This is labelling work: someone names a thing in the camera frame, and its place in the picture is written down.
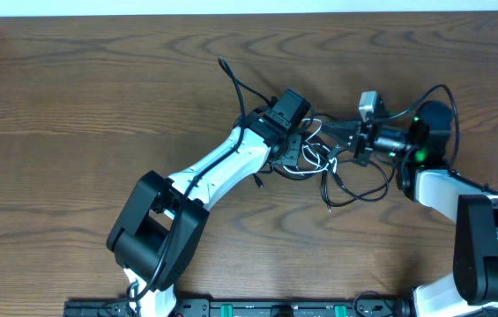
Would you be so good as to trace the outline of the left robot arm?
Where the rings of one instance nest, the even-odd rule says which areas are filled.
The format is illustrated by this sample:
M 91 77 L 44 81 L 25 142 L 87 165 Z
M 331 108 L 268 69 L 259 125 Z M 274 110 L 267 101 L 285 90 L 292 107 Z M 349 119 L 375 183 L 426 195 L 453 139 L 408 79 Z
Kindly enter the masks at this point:
M 106 246 L 130 281 L 133 316 L 168 316 L 175 282 L 189 265 L 212 206 L 237 183 L 284 156 L 311 105 L 285 90 L 269 106 L 243 114 L 227 139 L 188 168 L 143 175 Z

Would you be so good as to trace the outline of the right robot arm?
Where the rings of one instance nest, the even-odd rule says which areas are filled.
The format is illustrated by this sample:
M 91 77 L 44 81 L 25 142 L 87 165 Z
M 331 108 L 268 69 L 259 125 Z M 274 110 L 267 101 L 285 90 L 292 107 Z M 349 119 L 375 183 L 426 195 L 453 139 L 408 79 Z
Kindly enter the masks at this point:
M 424 101 L 408 129 L 387 125 L 377 107 L 356 120 L 333 121 L 323 132 L 365 164 L 372 154 L 396 161 L 398 188 L 455 225 L 453 270 L 414 288 L 395 316 L 498 316 L 498 190 L 470 181 L 445 158 L 457 111 Z

